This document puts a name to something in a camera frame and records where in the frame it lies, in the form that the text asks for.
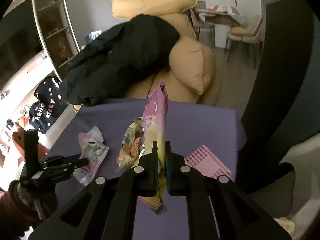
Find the left hand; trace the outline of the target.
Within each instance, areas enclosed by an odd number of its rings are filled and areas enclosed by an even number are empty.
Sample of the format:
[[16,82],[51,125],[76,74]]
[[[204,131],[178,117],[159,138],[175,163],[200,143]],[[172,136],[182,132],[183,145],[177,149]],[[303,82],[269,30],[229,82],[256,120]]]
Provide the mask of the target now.
[[8,191],[1,195],[1,239],[19,239],[40,222],[38,213],[20,200],[18,185],[19,181],[12,181]]

